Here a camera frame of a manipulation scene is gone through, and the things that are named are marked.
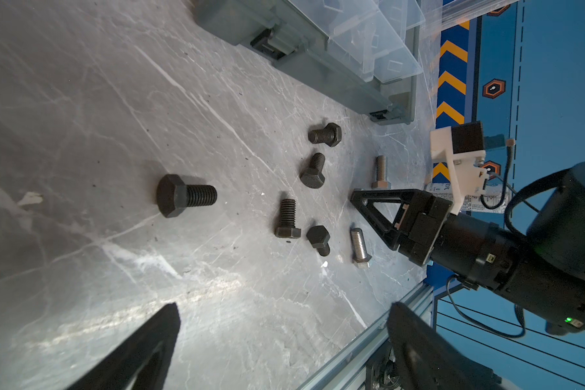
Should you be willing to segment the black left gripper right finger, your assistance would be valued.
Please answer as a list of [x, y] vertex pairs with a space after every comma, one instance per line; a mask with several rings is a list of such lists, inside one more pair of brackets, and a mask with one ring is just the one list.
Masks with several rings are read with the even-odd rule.
[[407, 305], [395, 302], [387, 321], [403, 389], [500, 389], [492, 369], [460, 354]]

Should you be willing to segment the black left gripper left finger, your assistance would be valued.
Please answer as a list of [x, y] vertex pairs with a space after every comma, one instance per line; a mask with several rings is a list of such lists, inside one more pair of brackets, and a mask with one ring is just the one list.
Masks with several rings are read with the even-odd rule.
[[179, 331], [178, 306], [169, 303], [69, 388], [162, 389]]

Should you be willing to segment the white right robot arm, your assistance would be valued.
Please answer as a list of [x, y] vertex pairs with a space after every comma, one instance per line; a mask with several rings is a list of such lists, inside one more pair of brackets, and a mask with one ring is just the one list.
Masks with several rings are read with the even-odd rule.
[[519, 191], [507, 211], [549, 192], [526, 232], [467, 214], [419, 189], [356, 190], [351, 202], [390, 250], [452, 271], [546, 322], [555, 336], [585, 331], [585, 162]]

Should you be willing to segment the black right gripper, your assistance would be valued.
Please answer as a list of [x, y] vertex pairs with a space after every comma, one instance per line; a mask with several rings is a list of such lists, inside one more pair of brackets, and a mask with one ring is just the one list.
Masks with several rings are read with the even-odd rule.
[[[350, 201], [390, 250], [399, 247], [419, 266], [433, 261], [473, 288], [502, 289], [522, 261], [522, 245], [507, 231], [467, 214], [455, 215], [451, 201], [429, 192], [356, 189]], [[399, 229], [375, 203], [403, 203]]]

